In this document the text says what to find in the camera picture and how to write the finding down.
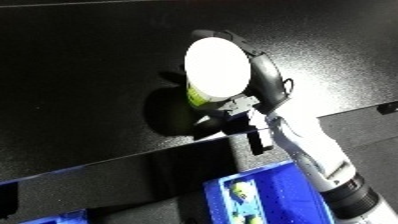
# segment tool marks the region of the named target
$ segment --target blue tray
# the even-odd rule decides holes
[[[216,224],[334,223],[319,193],[291,161],[212,180],[204,187]]]

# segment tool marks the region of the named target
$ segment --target white cup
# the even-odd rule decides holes
[[[242,93],[250,80],[250,63],[234,43],[209,37],[194,42],[185,55],[187,95],[193,106],[224,101]]]

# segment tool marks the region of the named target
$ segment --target green object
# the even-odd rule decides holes
[[[263,219],[260,216],[254,216],[249,218],[249,224],[264,224]]]
[[[188,84],[187,93],[189,102],[194,106],[198,107],[208,102],[190,84]]]
[[[233,224],[245,224],[245,217],[242,215],[239,215],[237,213],[234,213],[232,215],[232,223]]]
[[[231,191],[244,201],[251,201],[256,194],[253,186],[246,182],[237,182],[232,184]]]

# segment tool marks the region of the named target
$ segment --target black background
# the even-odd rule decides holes
[[[229,29],[266,51],[285,78],[294,78],[295,97],[317,116],[396,101],[397,10],[398,2],[392,0],[0,8],[0,180],[191,143],[190,124],[196,117],[186,105],[179,74],[190,32],[198,28]],[[393,198],[397,119],[373,109],[322,122],[371,184]],[[19,213],[12,220],[83,207],[137,205],[199,190],[202,181],[238,170],[228,144],[210,145],[184,148],[183,162],[164,152],[146,168],[116,160],[111,162],[116,165],[27,180],[20,184]],[[198,148],[206,149],[202,157],[221,162],[203,159]],[[200,158],[199,164],[191,163]],[[164,170],[159,160],[167,164]],[[150,175],[148,165],[157,167],[149,169]],[[203,166],[208,170],[192,180],[167,173],[183,168],[196,172]],[[140,183],[147,183],[148,176],[154,179],[153,173],[171,185],[166,192],[156,188],[146,195],[143,189],[157,184]],[[179,185],[187,179],[193,184]]]

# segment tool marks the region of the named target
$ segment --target green label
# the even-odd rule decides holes
[[[188,84],[188,100],[191,104],[197,107],[207,103],[207,100],[201,97],[199,93],[197,93],[196,90],[192,88],[191,85],[189,84]]]

